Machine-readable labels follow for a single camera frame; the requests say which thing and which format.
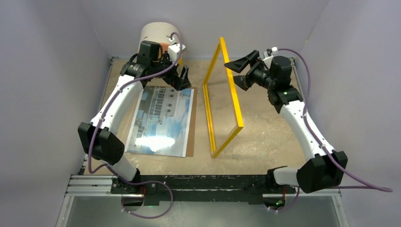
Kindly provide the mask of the yellow picture frame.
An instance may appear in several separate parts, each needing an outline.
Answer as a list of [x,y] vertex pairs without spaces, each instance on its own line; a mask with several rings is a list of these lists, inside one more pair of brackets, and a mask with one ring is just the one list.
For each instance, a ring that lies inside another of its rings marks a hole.
[[209,144],[210,144],[210,156],[211,158],[217,158],[219,154],[227,147],[227,145],[232,142],[232,140],[238,135],[238,133],[244,128],[244,120],[242,116],[242,111],[238,99],[238,94],[234,84],[234,76],[232,70],[226,69],[226,76],[228,80],[228,86],[230,90],[230,96],[233,104],[233,110],[235,115],[235,127],[230,131],[227,138],[224,140],[222,145],[217,146],[214,127],[213,127],[213,118],[212,118],[212,111],[210,106],[210,98],[209,98],[209,88],[208,82],[215,68],[216,62],[218,57],[222,55],[223,61],[228,63],[230,61],[229,54],[227,51],[227,46],[224,37],[220,37],[210,64],[208,66],[208,70],[206,76],[202,83],[202,91],[204,96],[204,104],[205,104],[205,112],[206,112],[206,119],[207,119],[207,126],[209,132]]

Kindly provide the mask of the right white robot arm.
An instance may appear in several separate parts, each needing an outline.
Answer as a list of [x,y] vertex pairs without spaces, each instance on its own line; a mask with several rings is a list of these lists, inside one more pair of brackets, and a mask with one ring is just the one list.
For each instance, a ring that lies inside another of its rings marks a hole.
[[284,185],[291,185],[311,193],[339,186],[348,158],[345,152],[336,151],[309,119],[303,97],[291,85],[291,60],[275,56],[271,50],[261,59],[254,50],[224,66],[237,73],[233,80],[242,90],[254,84],[267,89],[270,104],[290,126],[305,156],[305,164],[299,169],[281,166],[268,170],[266,188],[278,192]]

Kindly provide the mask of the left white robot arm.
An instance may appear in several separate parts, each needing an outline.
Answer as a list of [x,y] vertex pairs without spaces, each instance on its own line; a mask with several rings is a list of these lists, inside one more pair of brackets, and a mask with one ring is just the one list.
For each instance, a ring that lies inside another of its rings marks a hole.
[[189,67],[184,65],[181,73],[177,72],[178,67],[178,61],[172,61],[167,53],[149,62],[141,62],[140,56],[135,54],[124,64],[103,107],[89,123],[82,122],[78,126],[82,147],[88,155],[87,169],[91,174],[107,167],[123,180],[122,186],[128,193],[140,190],[140,171],[124,155],[124,143],[116,134],[131,102],[152,79],[161,78],[177,91],[191,87]]

